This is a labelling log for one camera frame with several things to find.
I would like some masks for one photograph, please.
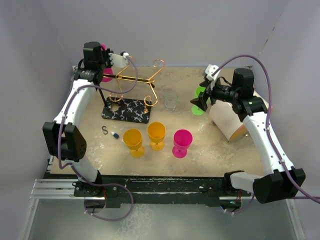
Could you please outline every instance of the gold hook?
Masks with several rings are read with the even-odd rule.
[[[121,79],[120,74],[130,66],[130,63],[131,63],[131,62],[129,61],[129,64],[128,64],[125,68],[123,68],[120,72],[118,72],[118,73],[115,75],[115,80],[116,80],[116,83],[118,84],[118,87],[119,87],[119,89],[120,89],[120,92],[122,92],[122,88],[121,88],[121,86],[120,86],[120,83],[119,83],[118,79]],[[122,94],[121,97],[120,97],[118,100],[115,100],[115,99],[112,99],[112,98],[111,98],[111,95],[112,95],[112,93],[110,92],[110,94],[109,94],[109,99],[110,99],[111,102],[113,102],[113,103],[117,103],[117,102],[119,102],[120,100],[122,100],[122,99],[124,98],[124,95]]]
[[[148,103],[147,103],[147,98],[149,98],[149,99],[150,99],[150,102],[151,102],[151,96],[150,96],[150,95],[145,96],[145,98],[144,98],[144,100],[143,100],[143,101],[144,101],[144,113],[145,113],[145,114],[148,113],[147,106],[148,106],[148,107],[153,107],[154,105],[156,105],[156,104],[158,103],[158,96],[157,96],[155,90],[153,89],[153,87],[151,86],[151,79],[152,79],[155,75],[157,75],[162,69],[164,69],[166,63],[165,63],[165,61],[163,61],[162,59],[156,59],[156,60],[154,60],[154,61],[153,61],[153,67],[154,67],[154,68],[159,67],[160,62],[163,63],[163,66],[162,66],[155,74],[153,74],[153,75],[148,79],[149,86],[150,86],[150,88],[151,88],[151,90],[152,90],[152,92],[153,92],[153,95],[154,95],[154,97],[155,97],[155,103],[154,103],[154,104],[148,104]]]

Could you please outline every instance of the table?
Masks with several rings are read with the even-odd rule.
[[[153,67],[138,67],[140,78],[149,78],[155,71]],[[262,161],[250,136],[227,143],[218,127],[212,124],[210,107],[202,116],[192,114],[190,100],[203,81],[203,71],[204,67],[165,67],[155,76],[154,90],[159,102],[151,109],[149,123],[161,122],[166,127],[165,146],[161,151],[153,151],[149,147],[147,124],[103,119],[104,104],[97,91],[88,103],[79,126],[87,142],[86,155],[93,166],[103,175],[222,177],[226,172],[237,170],[263,175]],[[128,69],[123,74],[134,76],[134,73],[133,69]],[[223,69],[220,76],[231,82],[233,69]],[[121,80],[120,84],[122,90],[126,90],[133,82]],[[103,82],[101,86],[118,89],[116,80]],[[168,89],[178,93],[174,112],[166,111],[164,97]],[[152,95],[150,87],[146,83],[138,83],[124,97],[143,100],[146,95]],[[109,134],[103,134],[102,126],[106,126]],[[124,133],[132,128],[142,133],[145,153],[140,158],[132,157],[122,140]],[[187,129],[193,135],[188,154],[182,159],[172,154],[173,135],[179,129]],[[120,138],[115,139],[110,132],[119,134]],[[51,174],[73,174],[73,171],[69,167],[59,169],[55,159]]]

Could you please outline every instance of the gray wall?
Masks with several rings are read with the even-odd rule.
[[[161,58],[170,66],[221,64],[258,56],[289,0],[41,0],[67,56],[82,58],[88,41],[138,65]],[[241,61],[250,65],[251,60]]]
[[[303,168],[303,188],[320,196],[320,1],[291,0],[259,59],[271,78],[271,122],[287,155]],[[267,97],[265,77],[259,67],[257,91]],[[319,239],[320,205],[297,201],[307,239]]]
[[[0,239],[18,239],[49,156],[42,125],[62,107],[70,77],[39,1],[0,1]]]

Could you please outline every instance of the transparent cup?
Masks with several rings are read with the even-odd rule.
[[[178,94],[173,91],[172,89],[169,89],[165,92],[164,95],[164,105],[167,111],[173,112],[178,104]]]

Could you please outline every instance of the gray floor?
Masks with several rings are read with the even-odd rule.
[[[119,217],[129,209],[103,209]],[[40,200],[29,240],[295,240],[285,201],[252,206],[239,215],[204,205],[137,204],[123,221],[84,214],[83,200]]]

